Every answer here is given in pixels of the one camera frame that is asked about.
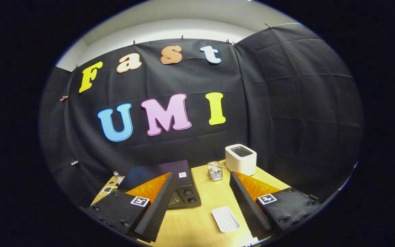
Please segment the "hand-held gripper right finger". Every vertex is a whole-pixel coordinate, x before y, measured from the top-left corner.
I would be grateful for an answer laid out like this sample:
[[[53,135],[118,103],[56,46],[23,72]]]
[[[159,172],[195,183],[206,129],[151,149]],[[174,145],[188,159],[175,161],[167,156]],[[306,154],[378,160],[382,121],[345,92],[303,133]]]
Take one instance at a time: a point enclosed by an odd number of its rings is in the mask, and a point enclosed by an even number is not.
[[[280,190],[237,171],[230,172],[229,186],[258,240],[292,230],[321,207],[317,199],[292,187]]]

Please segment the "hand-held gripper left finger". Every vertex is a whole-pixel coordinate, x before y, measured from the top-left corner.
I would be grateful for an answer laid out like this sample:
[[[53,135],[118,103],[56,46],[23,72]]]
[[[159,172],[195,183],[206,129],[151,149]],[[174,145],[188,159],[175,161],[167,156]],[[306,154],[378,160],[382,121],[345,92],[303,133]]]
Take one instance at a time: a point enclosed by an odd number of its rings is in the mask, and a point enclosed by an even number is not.
[[[128,192],[116,189],[87,212],[124,235],[155,242],[175,187],[174,174],[168,172]]]

